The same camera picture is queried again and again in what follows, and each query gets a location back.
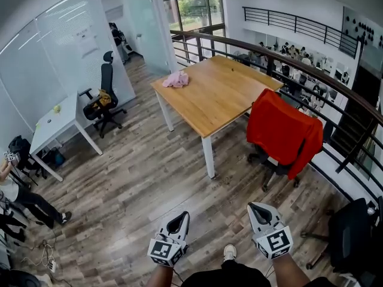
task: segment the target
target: power strip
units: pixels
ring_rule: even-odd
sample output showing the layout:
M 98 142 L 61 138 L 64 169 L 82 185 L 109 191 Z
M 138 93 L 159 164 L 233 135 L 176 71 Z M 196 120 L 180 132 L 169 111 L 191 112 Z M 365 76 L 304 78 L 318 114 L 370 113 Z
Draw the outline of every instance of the power strip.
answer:
M 56 272 L 56 267 L 57 267 L 57 264 L 54 260 L 50 260 L 48 262 L 48 265 L 47 265 L 47 268 L 52 272 L 52 273 L 55 273 Z

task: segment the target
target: pink cloth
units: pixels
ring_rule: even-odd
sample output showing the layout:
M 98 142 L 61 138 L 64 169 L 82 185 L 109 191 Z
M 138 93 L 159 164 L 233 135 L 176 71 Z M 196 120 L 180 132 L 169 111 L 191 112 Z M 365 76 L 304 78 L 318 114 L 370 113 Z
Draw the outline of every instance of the pink cloth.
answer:
M 177 71 L 170 74 L 166 80 L 162 83 L 164 87 L 182 87 L 189 83 L 189 76 L 183 71 Z

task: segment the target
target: window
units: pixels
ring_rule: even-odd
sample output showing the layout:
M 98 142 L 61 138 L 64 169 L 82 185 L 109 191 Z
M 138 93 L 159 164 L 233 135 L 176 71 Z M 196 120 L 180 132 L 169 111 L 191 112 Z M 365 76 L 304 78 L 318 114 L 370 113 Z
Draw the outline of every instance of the window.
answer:
M 200 33 L 225 36 L 222 0 L 167 0 L 164 5 L 170 30 L 199 29 Z M 177 59 L 188 63 L 199 62 L 196 38 L 172 33 L 172 39 Z M 222 55 L 208 48 L 227 52 L 226 45 L 221 42 L 201 39 L 201 45 L 206 48 L 202 49 L 202 55 L 206 58 Z
M 221 0 L 209 0 L 211 24 L 217 25 L 223 23 L 222 3 Z
M 184 31 L 209 26 L 206 0 L 177 0 Z
M 176 0 L 163 1 L 165 5 L 166 17 L 169 22 L 170 30 L 180 30 L 180 24 L 178 22 L 177 15 L 177 2 Z

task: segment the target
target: black shirt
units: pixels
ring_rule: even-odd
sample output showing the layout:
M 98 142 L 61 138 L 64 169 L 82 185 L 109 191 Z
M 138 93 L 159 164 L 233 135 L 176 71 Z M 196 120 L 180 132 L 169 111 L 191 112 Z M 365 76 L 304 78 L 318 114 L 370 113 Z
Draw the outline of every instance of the black shirt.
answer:
M 117 29 L 112 30 L 112 35 L 115 41 L 115 45 L 120 45 L 121 44 L 121 38 L 120 38 L 120 32 Z

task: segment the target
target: wooden table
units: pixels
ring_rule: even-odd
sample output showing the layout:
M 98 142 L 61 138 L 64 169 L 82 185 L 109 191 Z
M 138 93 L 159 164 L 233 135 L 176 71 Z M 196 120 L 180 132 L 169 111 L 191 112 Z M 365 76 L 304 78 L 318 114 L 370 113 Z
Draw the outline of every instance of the wooden table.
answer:
M 282 84 L 223 56 L 206 59 L 184 72 L 189 75 L 187 86 L 165 88 L 166 77 L 152 86 L 169 130 L 174 128 L 165 101 L 201 136 L 208 174 L 213 178 L 211 135 L 247 112 L 265 88 L 277 90 Z

